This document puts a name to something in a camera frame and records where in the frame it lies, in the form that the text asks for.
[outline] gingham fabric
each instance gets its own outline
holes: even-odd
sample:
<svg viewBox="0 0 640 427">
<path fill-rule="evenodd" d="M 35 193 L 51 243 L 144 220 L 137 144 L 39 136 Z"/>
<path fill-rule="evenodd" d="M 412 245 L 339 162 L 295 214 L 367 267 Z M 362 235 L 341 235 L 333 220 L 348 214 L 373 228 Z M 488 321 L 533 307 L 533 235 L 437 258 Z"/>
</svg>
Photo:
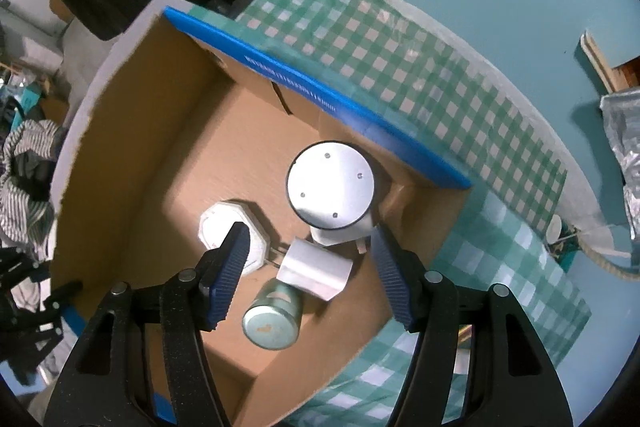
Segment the gingham fabric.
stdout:
<svg viewBox="0 0 640 427">
<path fill-rule="evenodd" d="M 340 73 L 341 92 L 446 150 L 546 230 L 566 177 L 559 158 L 465 57 L 384 0 L 254 0 L 238 22 Z"/>
<path fill-rule="evenodd" d="M 538 236 L 492 192 L 478 186 L 430 269 L 458 285 L 506 284 L 558 365 L 591 312 Z M 398 400 L 417 335 L 395 320 L 287 422 L 294 427 L 385 426 Z M 466 375 L 454 375 L 444 422 L 460 416 Z"/>
</svg>

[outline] screw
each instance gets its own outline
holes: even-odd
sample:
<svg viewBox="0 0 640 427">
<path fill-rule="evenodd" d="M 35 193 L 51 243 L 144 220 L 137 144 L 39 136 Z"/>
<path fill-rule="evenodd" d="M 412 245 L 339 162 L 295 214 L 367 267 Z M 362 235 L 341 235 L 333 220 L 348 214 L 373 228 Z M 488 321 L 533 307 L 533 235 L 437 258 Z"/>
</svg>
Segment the screw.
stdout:
<svg viewBox="0 0 640 427">
<path fill-rule="evenodd" d="M 424 278 L 433 284 L 437 284 L 442 281 L 442 273 L 436 272 L 436 270 L 429 270 L 424 274 Z"/>
<path fill-rule="evenodd" d="M 494 286 L 494 293 L 498 297 L 506 297 L 509 295 L 509 289 L 504 284 L 497 284 Z"/>
<path fill-rule="evenodd" d="M 111 288 L 112 295 L 120 295 L 127 291 L 127 283 L 126 282 L 116 282 Z"/>
<path fill-rule="evenodd" d="M 196 270 L 193 268 L 187 268 L 178 273 L 178 279 L 182 282 L 193 281 L 196 278 Z"/>
</svg>

